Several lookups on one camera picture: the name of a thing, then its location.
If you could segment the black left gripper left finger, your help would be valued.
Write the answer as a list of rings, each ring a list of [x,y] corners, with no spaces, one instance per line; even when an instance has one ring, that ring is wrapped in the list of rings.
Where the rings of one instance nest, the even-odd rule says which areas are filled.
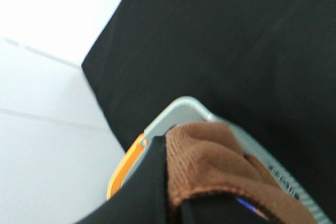
[[[79,223],[168,223],[164,136],[152,139],[128,181]]]

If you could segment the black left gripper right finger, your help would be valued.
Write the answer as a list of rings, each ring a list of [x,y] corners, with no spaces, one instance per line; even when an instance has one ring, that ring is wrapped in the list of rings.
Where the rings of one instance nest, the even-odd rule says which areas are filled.
[[[180,205],[180,223],[270,223],[247,201],[227,194],[198,196]]]

